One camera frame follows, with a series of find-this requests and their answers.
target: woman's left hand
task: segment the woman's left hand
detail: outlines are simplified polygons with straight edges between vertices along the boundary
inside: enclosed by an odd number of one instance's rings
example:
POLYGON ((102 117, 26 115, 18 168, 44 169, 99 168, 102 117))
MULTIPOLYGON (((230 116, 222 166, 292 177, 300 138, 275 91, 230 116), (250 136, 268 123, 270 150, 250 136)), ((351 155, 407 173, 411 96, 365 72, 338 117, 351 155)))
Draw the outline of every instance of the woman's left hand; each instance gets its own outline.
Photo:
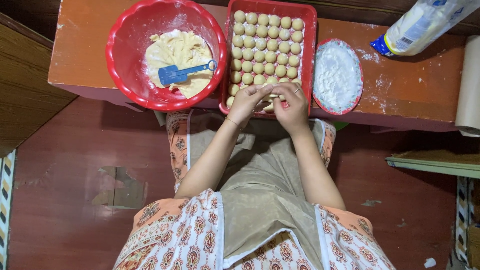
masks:
POLYGON ((228 113, 228 118, 237 123, 241 128, 245 128, 248 120, 255 112, 257 104, 272 92, 273 85, 268 84, 265 87, 254 85, 240 89, 233 99, 232 108, 228 113))

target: woman's right hand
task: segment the woman's right hand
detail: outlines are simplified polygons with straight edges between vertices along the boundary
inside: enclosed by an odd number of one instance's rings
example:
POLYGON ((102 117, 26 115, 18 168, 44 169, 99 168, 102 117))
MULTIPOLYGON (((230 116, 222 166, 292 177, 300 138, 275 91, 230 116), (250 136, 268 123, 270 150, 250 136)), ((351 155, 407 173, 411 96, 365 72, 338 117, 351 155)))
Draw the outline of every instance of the woman's right hand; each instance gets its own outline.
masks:
POLYGON ((278 83, 274 85, 272 94, 283 95, 288 102, 288 107, 283 108, 280 98, 275 98, 273 106, 277 120, 290 136, 294 138, 309 132, 308 101, 301 86, 297 83, 278 83))

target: hand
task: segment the hand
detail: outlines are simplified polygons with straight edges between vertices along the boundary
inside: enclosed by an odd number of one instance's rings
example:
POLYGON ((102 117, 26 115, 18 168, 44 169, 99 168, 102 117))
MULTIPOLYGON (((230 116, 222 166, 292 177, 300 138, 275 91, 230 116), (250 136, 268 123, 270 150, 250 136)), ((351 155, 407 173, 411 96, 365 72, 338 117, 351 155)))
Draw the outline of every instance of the hand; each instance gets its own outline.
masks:
POLYGON ((283 95, 288 102, 288 108, 283 108, 280 99, 274 98, 273 106, 277 120, 290 136, 293 138, 309 132, 308 101, 301 86, 297 83, 278 83, 274 85, 272 94, 283 95))
POLYGON ((245 128, 248 120, 255 112, 257 104, 272 92, 272 88, 273 86, 268 84, 265 87, 254 85, 240 89, 233 99, 228 118, 238 124, 239 127, 245 128))

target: paper roll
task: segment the paper roll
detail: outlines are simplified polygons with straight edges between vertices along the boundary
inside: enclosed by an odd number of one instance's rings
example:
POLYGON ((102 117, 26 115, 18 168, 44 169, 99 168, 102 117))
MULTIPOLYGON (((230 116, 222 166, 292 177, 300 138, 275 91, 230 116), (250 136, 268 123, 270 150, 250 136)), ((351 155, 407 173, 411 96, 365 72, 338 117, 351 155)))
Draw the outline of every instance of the paper roll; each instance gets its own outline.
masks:
POLYGON ((480 137, 480 36, 467 38, 455 126, 463 136, 480 137))

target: barcode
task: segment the barcode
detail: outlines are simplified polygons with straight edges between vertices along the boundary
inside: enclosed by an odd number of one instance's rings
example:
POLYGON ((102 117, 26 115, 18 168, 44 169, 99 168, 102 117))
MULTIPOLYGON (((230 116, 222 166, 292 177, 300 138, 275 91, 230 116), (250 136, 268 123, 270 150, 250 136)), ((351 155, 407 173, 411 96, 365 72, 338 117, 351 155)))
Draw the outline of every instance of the barcode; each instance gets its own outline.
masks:
POLYGON ((413 40, 410 40, 410 39, 408 39, 408 38, 406 38, 406 37, 402 37, 400 40, 403 41, 403 42, 405 42, 405 43, 407 43, 407 44, 409 44, 409 45, 412 44, 412 42, 413 42, 413 40))

